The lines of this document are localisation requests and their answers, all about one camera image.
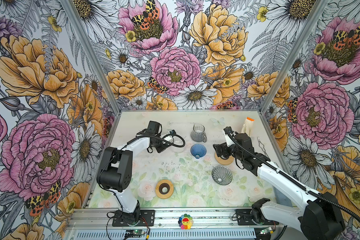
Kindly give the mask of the clear glass carafe wooden handle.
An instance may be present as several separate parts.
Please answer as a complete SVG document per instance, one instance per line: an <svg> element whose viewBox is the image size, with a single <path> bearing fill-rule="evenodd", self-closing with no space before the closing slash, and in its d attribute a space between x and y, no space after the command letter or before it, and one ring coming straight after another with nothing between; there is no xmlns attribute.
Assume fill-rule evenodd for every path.
<svg viewBox="0 0 360 240"><path fill-rule="evenodd" d="M175 130L169 131L168 134L166 134L163 137L164 140L172 143L171 145L166 144L167 149L174 153L182 153L185 150L186 142L183 137L179 136Z"/></svg>

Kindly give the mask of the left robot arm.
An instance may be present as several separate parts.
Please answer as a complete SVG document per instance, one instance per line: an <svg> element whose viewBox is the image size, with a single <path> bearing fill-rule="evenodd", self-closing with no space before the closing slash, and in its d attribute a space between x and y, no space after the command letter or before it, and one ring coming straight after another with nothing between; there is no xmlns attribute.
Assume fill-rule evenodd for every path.
<svg viewBox="0 0 360 240"><path fill-rule="evenodd" d="M144 150L156 149L161 153L174 143L176 131L161 136L161 129L160 123L150 121L133 139L119 147L109 146L102 153L96 181L101 189L111 192L120 205L115 212L114 227L136 226L141 222L140 203L129 188L133 158Z"/></svg>

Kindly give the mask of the blue glass dripper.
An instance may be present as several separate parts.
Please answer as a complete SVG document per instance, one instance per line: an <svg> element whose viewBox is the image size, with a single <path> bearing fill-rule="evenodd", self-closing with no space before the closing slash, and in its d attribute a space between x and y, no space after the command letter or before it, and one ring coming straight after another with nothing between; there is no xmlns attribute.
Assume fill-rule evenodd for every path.
<svg viewBox="0 0 360 240"><path fill-rule="evenodd" d="M190 153L195 159L200 159L207 154L207 148L202 144L194 144L191 146Z"/></svg>

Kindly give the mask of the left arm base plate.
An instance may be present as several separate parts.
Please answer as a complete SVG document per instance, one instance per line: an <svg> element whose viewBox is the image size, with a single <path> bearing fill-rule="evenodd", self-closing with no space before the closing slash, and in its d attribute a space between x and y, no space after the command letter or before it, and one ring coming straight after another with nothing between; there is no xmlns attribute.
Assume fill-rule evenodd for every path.
<svg viewBox="0 0 360 240"><path fill-rule="evenodd" d="M136 213L124 213L116 211L112 217L113 227L153 227L155 222L155 210L140 210Z"/></svg>

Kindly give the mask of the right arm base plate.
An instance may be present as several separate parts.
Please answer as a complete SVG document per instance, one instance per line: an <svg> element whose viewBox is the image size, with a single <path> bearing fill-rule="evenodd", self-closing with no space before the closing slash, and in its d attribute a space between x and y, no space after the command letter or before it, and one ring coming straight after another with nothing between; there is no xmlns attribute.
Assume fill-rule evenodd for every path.
<svg viewBox="0 0 360 240"><path fill-rule="evenodd" d="M250 209L236 209L231 216L231 220L237 222L239 226L278 226L280 223L269 220L260 220L256 222L253 219L252 210Z"/></svg>

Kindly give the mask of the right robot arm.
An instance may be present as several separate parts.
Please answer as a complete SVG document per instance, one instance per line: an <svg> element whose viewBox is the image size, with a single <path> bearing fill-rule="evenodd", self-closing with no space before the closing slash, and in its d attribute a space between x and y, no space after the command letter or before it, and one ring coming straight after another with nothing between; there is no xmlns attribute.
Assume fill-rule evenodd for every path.
<svg viewBox="0 0 360 240"><path fill-rule="evenodd" d="M288 207L262 198L252 205L255 224L278 222L300 231L308 240L334 240L346 229L335 197L295 180L267 156L257 153L247 134L234 132L231 127L224 128L223 133L225 142L213 145L218 157L233 157L240 169L268 182L295 204Z"/></svg>

